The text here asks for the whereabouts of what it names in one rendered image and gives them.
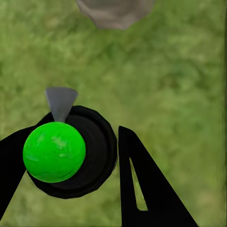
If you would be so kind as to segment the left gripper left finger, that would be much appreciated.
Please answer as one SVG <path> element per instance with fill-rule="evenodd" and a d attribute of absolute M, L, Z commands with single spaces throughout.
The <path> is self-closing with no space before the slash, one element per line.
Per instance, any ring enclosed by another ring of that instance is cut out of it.
<path fill-rule="evenodd" d="M 26 171 L 23 148 L 32 129 L 18 130 L 0 141 L 0 220 Z"/>

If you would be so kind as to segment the pesticide atomizer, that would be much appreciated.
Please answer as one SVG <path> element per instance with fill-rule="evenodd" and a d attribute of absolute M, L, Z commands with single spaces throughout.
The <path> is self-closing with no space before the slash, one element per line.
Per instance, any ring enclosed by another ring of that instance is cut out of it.
<path fill-rule="evenodd" d="M 51 112 L 25 141 L 28 175 L 37 188 L 57 198 L 78 198 L 98 190 L 118 158 L 112 126 L 98 111 L 73 105 L 76 90 L 56 86 L 44 93 Z"/>

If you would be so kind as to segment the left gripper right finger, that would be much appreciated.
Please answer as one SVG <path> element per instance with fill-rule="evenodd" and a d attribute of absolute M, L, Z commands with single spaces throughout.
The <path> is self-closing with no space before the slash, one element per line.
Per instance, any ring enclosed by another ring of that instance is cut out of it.
<path fill-rule="evenodd" d="M 136 133 L 119 126 L 122 227 L 198 227 Z M 137 208 L 130 158 L 148 211 Z"/>

